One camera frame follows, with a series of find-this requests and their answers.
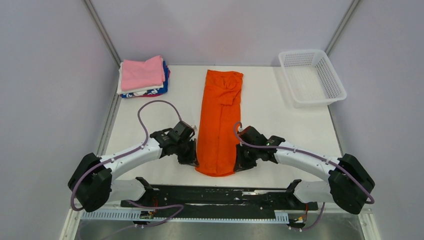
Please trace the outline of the orange t-shirt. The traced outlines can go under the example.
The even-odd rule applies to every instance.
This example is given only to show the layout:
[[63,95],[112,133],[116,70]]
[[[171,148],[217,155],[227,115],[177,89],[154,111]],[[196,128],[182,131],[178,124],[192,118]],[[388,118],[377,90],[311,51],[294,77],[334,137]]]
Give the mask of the orange t-shirt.
[[234,124],[241,120],[243,73],[208,70],[201,105],[196,170],[210,177],[234,174]]

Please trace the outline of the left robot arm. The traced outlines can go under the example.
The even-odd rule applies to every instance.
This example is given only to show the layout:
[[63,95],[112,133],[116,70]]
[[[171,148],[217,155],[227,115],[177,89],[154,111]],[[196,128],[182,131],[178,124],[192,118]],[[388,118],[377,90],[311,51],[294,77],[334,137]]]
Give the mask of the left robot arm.
[[133,201],[149,206],[153,193],[142,177],[120,180],[123,174],[136,167],[175,155],[182,165],[195,166],[195,129],[184,121],[175,127],[154,131],[143,143],[110,155],[86,154],[68,181],[71,208],[94,212],[109,202]]

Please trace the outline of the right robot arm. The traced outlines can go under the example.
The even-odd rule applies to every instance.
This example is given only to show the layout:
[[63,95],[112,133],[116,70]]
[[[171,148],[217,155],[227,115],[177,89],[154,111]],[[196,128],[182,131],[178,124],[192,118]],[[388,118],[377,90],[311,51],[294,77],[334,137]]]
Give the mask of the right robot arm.
[[319,179],[293,181],[285,195],[290,208],[298,209],[309,202],[335,203],[342,210],[357,215],[364,205],[375,203],[371,195],[375,182],[355,156],[314,153],[276,135],[266,138],[253,126],[242,128],[241,122],[235,123],[233,132],[239,141],[234,171],[252,169],[257,166],[257,160],[262,160],[300,169]]

